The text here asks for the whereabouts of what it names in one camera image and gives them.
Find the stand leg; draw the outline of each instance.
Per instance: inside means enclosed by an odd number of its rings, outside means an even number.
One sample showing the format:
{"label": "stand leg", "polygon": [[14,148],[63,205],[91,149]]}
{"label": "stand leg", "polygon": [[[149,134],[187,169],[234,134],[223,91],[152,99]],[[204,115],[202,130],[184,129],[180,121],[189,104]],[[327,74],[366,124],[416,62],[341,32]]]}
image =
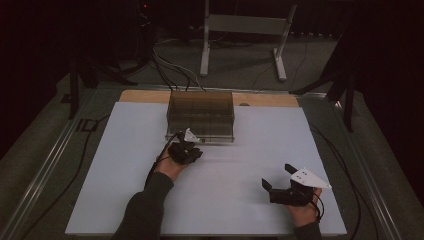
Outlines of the stand leg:
{"label": "stand leg", "polygon": [[200,76],[208,75],[209,68],[209,0],[205,0],[205,26],[203,34],[202,62],[200,63]]}
{"label": "stand leg", "polygon": [[332,74],[330,74],[328,76],[321,77],[318,81],[315,81],[315,82],[313,82],[313,83],[311,83],[311,84],[309,84],[309,85],[307,85],[307,86],[305,86],[305,87],[303,87],[301,89],[294,90],[294,91],[289,91],[289,93],[290,94],[295,94],[295,95],[303,95],[303,94],[305,94],[307,92],[310,92],[310,91],[314,90],[315,88],[317,88],[317,87],[319,87],[321,85],[324,85],[324,84],[326,84],[326,83],[328,83],[330,81],[333,81],[333,79],[335,77],[337,77],[338,75],[343,74],[343,71],[344,70],[339,70],[339,71],[336,71],[336,72],[334,72],[334,73],[332,73]]}
{"label": "stand leg", "polygon": [[352,111],[353,111],[353,95],[355,90],[355,78],[349,76],[349,83],[346,88],[346,102],[345,109],[343,113],[343,122],[345,123],[347,129],[350,132],[353,132],[352,129]]}
{"label": "stand leg", "polygon": [[342,72],[338,79],[334,80],[333,85],[327,92],[327,98],[330,101],[339,101],[343,93],[346,91],[349,85],[350,75],[346,72]]}
{"label": "stand leg", "polygon": [[290,26],[293,21],[293,16],[294,16],[294,13],[296,12],[296,7],[297,5],[292,5],[290,7],[289,15],[287,16],[287,19],[286,19],[284,32],[281,35],[281,41],[278,44],[278,48],[274,49],[275,65],[277,68],[278,80],[280,81],[287,80],[287,75],[286,75],[286,71],[284,70],[283,59],[281,58],[281,54],[283,53],[283,48],[284,48],[284,45],[286,44],[286,40],[289,35]]}
{"label": "stand leg", "polygon": [[85,57],[84,61],[87,62],[88,64],[90,64],[91,66],[97,68],[101,72],[105,73],[106,75],[111,77],[113,80],[122,83],[123,85],[130,85],[130,86],[137,85],[137,83],[128,81],[127,79],[123,78],[121,75],[114,73],[112,70],[110,70],[107,67],[97,63],[96,61],[94,61],[93,59],[91,59],[89,57]]}

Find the hand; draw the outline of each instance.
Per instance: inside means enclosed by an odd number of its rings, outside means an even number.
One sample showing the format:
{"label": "hand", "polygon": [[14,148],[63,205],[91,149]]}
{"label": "hand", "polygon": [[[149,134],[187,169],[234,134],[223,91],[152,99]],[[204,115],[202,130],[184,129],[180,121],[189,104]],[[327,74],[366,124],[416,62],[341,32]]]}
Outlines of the hand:
{"label": "hand", "polygon": [[155,172],[161,172],[167,175],[173,182],[177,179],[180,172],[188,167],[188,165],[176,163],[171,156],[169,156],[168,149],[165,150],[161,159],[163,160],[159,161],[155,168]]}
{"label": "hand", "polygon": [[[321,195],[322,189],[316,188],[314,190],[314,193],[317,195],[313,197],[313,202],[317,204],[318,197]],[[286,205],[287,209],[290,212],[290,215],[292,216],[294,225],[296,227],[301,227],[309,223],[313,223],[317,221],[317,211],[312,204],[308,204],[306,206],[291,206]]]}

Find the sleeve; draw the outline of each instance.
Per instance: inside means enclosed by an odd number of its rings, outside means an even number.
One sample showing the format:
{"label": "sleeve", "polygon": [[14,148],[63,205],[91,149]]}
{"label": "sleeve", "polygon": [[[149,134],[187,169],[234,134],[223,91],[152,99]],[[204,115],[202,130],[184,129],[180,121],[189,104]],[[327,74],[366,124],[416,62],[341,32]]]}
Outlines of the sleeve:
{"label": "sleeve", "polygon": [[297,240],[322,240],[319,223],[313,222],[293,229]]}
{"label": "sleeve", "polygon": [[168,176],[155,172],[146,189],[136,193],[128,202],[124,218],[112,240],[159,239],[164,201],[173,186]]}

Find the cable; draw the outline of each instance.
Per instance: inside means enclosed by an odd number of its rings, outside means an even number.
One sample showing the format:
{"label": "cable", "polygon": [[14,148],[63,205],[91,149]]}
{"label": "cable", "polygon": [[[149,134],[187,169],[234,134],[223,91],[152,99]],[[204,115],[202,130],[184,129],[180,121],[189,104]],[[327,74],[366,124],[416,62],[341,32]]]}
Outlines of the cable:
{"label": "cable", "polygon": [[259,73],[257,76],[256,76],[256,78],[255,78],[255,80],[253,81],[253,83],[252,83],[252,92],[253,93],[260,93],[261,91],[262,91],[262,89],[259,89],[258,91],[256,91],[255,92],[255,89],[254,89],[254,86],[255,86],[255,83],[256,83],[256,81],[258,81],[258,79],[259,79],[259,77],[262,75],[262,74],[264,74],[264,73],[266,73],[269,69],[271,69],[272,68],[272,64],[267,68],[267,69],[265,69],[264,71],[262,71],[261,73]]}
{"label": "cable", "polygon": [[173,64],[173,63],[170,63],[170,62],[168,62],[168,61],[166,61],[166,60],[164,60],[164,59],[162,59],[161,57],[159,57],[159,55],[156,53],[156,51],[155,51],[155,49],[153,48],[153,54],[160,60],[160,61],[162,61],[163,63],[165,63],[165,64],[168,64],[168,65],[170,65],[170,66],[173,66],[173,67],[176,67],[176,68],[179,68],[179,69],[183,69],[183,70],[186,70],[186,71],[188,71],[189,73],[191,73],[191,74],[193,74],[193,76],[195,77],[195,81],[196,81],[196,83],[197,83],[197,85],[203,90],[203,91],[206,91],[201,85],[200,85],[200,83],[199,83],[199,80],[198,80],[198,78],[197,78],[197,75],[193,72],[193,71],[191,71],[190,69],[187,69],[187,68],[185,68],[185,67],[182,67],[182,66],[179,66],[179,65],[176,65],[176,64]]}
{"label": "cable", "polygon": [[[221,42],[221,40],[222,40],[222,39],[224,39],[224,37],[226,37],[227,35],[229,36],[229,38],[230,38],[230,40],[231,40],[231,43],[230,43],[230,44]],[[260,37],[261,37],[261,38],[260,38],[258,41],[253,41],[253,42],[250,42],[250,43],[248,43],[248,44],[241,44],[241,45],[238,45],[238,44],[237,44],[237,41],[236,41],[236,40],[234,40],[233,38],[239,38],[239,39],[240,39],[240,37],[239,37],[239,36],[234,35],[234,34],[225,34],[225,35],[224,35],[224,36],[222,36],[221,38],[219,38],[219,39],[217,39],[217,40],[211,40],[211,41],[209,41],[209,42],[217,45],[217,47],[214,47],[214,46],[212,46],[212,45],[211,45],[211,46],[210,46],[210,48],[211,48],[211,49],[236,48],[236,47],[250,47],[250,46],[253,46],[253,45],[255,45],[255,44],[258,44],[258,43],[263,42],[263,39],[265,38],[265,35],[264,35],[264,34],[261,34],[261,35],[260,35]]]}
{"label": "cable", "polygon": [[147,184],[149,184],[150,178],[152,178],[153,172],[156,169],[156,166],[158,165],[158,163],[168,157],[164,157],[162,158],[162,155],[165,153],[166,149],[169,147],[169,145],[171,144],[172,140],[174,140],[174,138],[177,136],[178,133],[174,133],[174,135],[172,135],[172,137],[168,140],[168,142],[165,144],[165,146],[163,147],[161,153],[159,154],[159,156],[157,156],[156,161],[153,163],[152,168],[150,168],[149,173],[147,174],[146,177],[146,181],[144,182],[144,189],[146,189]]}
{"label": "cable", "polygon": [[293,77],[293,82],[292,82],[292,84],[291,84],[291,86],[290,86],[290,88],[289,88],[289,91],[291,91],[291,90],[292,90],[292,88],[293,88],[293,86],[294,86],[294,83],[296,82],[297,72],[299,71],[299,69],[300,69],[300,67],[303,65],[303,63],[305,62],[305,59],[306,59],[306,53],[307,53],[307,50],[308,50],[308,44],[309,44],[309,36],[310,36],[310,35],[311,35],[311,34],[310,34],[310,33],[308,33],[308,36],[306,36],[306,44],[305,44],[305,51],[304,51],[304,53],[303,53],[303,59],[302,59],[302,61],[300,61],[299,66],[296,68],[296,71],[295,71],[295,73],[294,73],[294,77]]}
{"label": "cable", "polygon": [[364,204],[365,204],[365,206],[366,206],[366,208],[367,208],[367,211],[368,211],[368,213],[370,214],[370,217],[371,217],[371,220],[372,220],[372,222],[373,222],[373,225],[374,225],[374,230],[375,230],[375,233],[376,233],[376,239],[379,239],[379,233],[378,233],[378,228],[377,228],[377,224],[376,224],[376,221],[375,221],[375,219],[374,219],[374,216],[373,216],[373,214],[372,214],[372,211],[371,211],[371,209],[370,209],[370,207],[368,206],[368,204],[367,204],[367,202],[365,201],[365,198],[364,198],[364,196],[361,194],[361,192],[359,191],[359,189],[358,189],[358,187],[355,185],[355,183],[353,182],[353,179],[352,179],[352,177],[351,177],[351,175],[350,175],[350,173],[349,173],[349,170],[348,170],[348,168],[347,168],[347,165],[346,165],[346,162],[345,162],[345,160],[344,160],[344,158],[342,157],[342,155],[340,154],[340,151],[334,146],[334,144],[318,129],[318,127],[316,127],[314,124],[312,124],[312,123],[310,123],[310,122],[308,122],[309,123],[309,125],[311,125],[312,126],[312,128],[313,129],[311,129],[311,131],[313,132],[313,133],[316,133],[316,134],[318,134],[321,138],[323,138],[324,139],[324,141],[327,143],[327,145],[330,147],[330,150],[332,151],[332,153],[333,153],[333,155],[334,155],[334,157],[336,158],[336,160],[337,160],[337,162],[338,162],[338,164],[340,165],[340,167],[342,168],[342,170],[343,170],[343,172],[346,174],[346,176],[347,176],[347,178],[348,178],[348,180],[349,180],[349,183],[350,183],[350,185],[351,185],[351,187],[352,187],[352,190],[353,190],[353,193],[354,193],[354,195],[355,195],[355,199],[356,199],[356,203],[357,203],[357,206],[358,206],[358,219],[357,219],[357,223],[356,223],[356,226],[355,226],[355,229],[354,229],[354,231],[353,231],[353,233],[352,233],[352,236],[351,236],[351,238],[350,239],[354,239],[355,238],[355,236],[356,236],[356,234],[357,234],[357,232],[358,232],[358,229],[359,229],[359,224],[360,224],[360,221],[361,221],[361,205],[360,205],[360,201],[359,201],[359,199],[358,199],[358,195],[360,196],[360,198],[361,198],[361,200],[364,202]]}
{"label": "cable", "polygon": [[[164,61],[166,61],[166,62],[168,62],[168,63],[171,63],[169,60],[167,60],[167,59],[165,59],[164,57],[162,57],[162,56],[160,56],[160,55],[157,55],[159,58],[161,58],[162,60],[164,60]],[[176,72],[176,73],[179,73],[179,74],[181,74],[181,75],[183,75],[183,76],[185,76],[186,78],[187,78],[187,86],[186,86],[186,91],[188,90],[188,88],[190,87],[190,82],[193,82],[193,83],[195,83],[195,84],[197,84],[197,82],[194,80],[194,79],[192,79],[190,76],[188,76],[187,75],[187,73],[186,72],[184,72],[183,70],[181,70],[180,68],[178,68],[178,67],[175,67],[175,66],[173,66],[175,69],[173,69],[173,68],[170,68],[170,67],[168,67],[168,66],[166,66],[166,65],[164,65],[164,64],[162,64],[162,63],[158,63],[159,65],[161,65],[162,67],[164,67],[164,68],[166,68],[166,69],[169,69],[169,70],[171,70],[171,71],[173,71],[173,72]]]}
{"label": "cable", "polygon": [[175,90],[179,91],[179,87],[176,83],[174,83],[173,81],[171,81],[168,76],[166,76],[166,74],[163,72],[163,70],[160,68],[158,62],[156,61],[156,59],[154,57],[152,57],[152,62],[156,65],[156,70],[158,71],[159,75],[161,76],[162,80],[166,83],[166,85],[168,85],[169,89],[171,91],[174,91],[174,89],[172,88],[171,84],[175,86]]}
{"label": "cable", "polygon": [[146,69],[147,66],[148,66],[148,62],[142,63],[142,64],[137,64],[134,67],[130,67],[130,68],[127,68],[127,69],[120,70],[117,73],[120,74],[120,75],[123,75],[125,77],[131,77],[131,76],[143,71],[144,69]]}
{"label": "cable", "polygon": [[63,191],[59,194],[58,197],[56,197],[56,199],[49,205],[49,207],[47,207],[46,210],[44,210],[44,212],[35,220],[34,223],[31,224],[31,226],[24,232],[24,234],[21,236],[21,238],[19,238],[19,240],[23,240],[25,239],[28,234],[37,226],[37,224],[41,221],[41,219],[43,219],[44,216],[47,215],[47,213],[54,207],[54,205],[63,197],[63,195],[65,195],[65,193],[68,191],[68,189],[71,187],[71,185],[75,182],[75,180],[77,179],[79,173],[81,172],[82,169],[82,164],[84,162],[84,157],[85,157],[85,153],[87,151],[87,146],[88,146],[88,141],[90,140],[90,136],[91,134],[95,131],[95,129],[97,129],[98,125],[104,121],[105,119],[107,119],[109,115],[106,115],[104,117],[102,117],[99,120],[92,120],[92,119],[88,119],[90,121],[94,121],[96,122],[96,124],[91,128],[91,130],[88,132],[88,135],[85,139],[85,143],[84,143],[84,148],[82,150],[82,155],[81,155],[81,159],[80,162],[78,164],[78,168],[77,171],[75,172],[74,176],[72,177],[71,181],[66,185],[66,187],[63,189]]}
{"label": "cable", "polygon": [[314,193],[314,195],[318,198],[319,202],[321,203],[322,212],[321,212],[321,215],[320,215],[320,214],[319,214],[319,212],[318,212],[318,216],[317,216],[317,219],[321,220],[321,219],[322,219],[322,217],[324,216],[324,212],[325,212],[325,209],[324,209],[324,203],[322,202],[321,198],[320,198],[318,195],[316,195],[315,193]]}
{"label": "cable", "polygon": [[164,43],[168,43],[168,42],[173,42],[173,41],[179,41],[180,39],[178,38],[170,38],[170,39],[165,39],[161,42],[156,42],[155,45],[160,45],[160,44],[164,44]]}
{"label": "cable", "polygon": [[321,210],[319,210],[319,207],[317,206],[317,204],[316,203],[314,203],[314,201],[311,201],[310,202],[310,204],[315,208],[315,210],[317,211],[317,216],[316,216],[316,218],[317,218],[317,221],[318,222],[320,222],[321,221],[321,218],[322,218],[322,216],[324,215],[324,214],[321,214]]}
{"label": "cable", "polygon": [[[235,9],[234,9],[234,16],[237,16],[238,4],[239,4],[239,0],[237,0],[236,7],[235,7]],[[215,39],[215,40],[209,40],[208,42],[209,42],[209,43],[219,42],[220,40],[224,39],[224,38],[225,38],[225,36],[227,36],[227,35],[228,35],[228,32],[224,32],[224,34],[223,34],[221,37],[219,37],[218,39]]]}

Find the white stand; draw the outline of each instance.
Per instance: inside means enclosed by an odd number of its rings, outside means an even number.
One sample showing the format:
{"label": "white stand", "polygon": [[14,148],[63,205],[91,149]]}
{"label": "white stand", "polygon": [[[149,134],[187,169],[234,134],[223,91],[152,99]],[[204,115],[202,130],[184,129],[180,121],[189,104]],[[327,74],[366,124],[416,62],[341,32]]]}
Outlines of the white stand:
{"label": "white stand", "polygon": [[210,52],[209,31],[258,33],[281,35],[281,41],[278,48],[274,49],[274,58],[278,72],[278,79],[280,81],[285,81],[287,76],[284,70],[283,60],[281,59],[281,53],[283,52],[284,44],[286,43],[287,36],[289,34],[296,7],[297,5],[292,5],[290,7],[290,11],[286,19],[217,15],[209,14],[209,0],[205,0],[205,26],[200,75],[208,75]]}

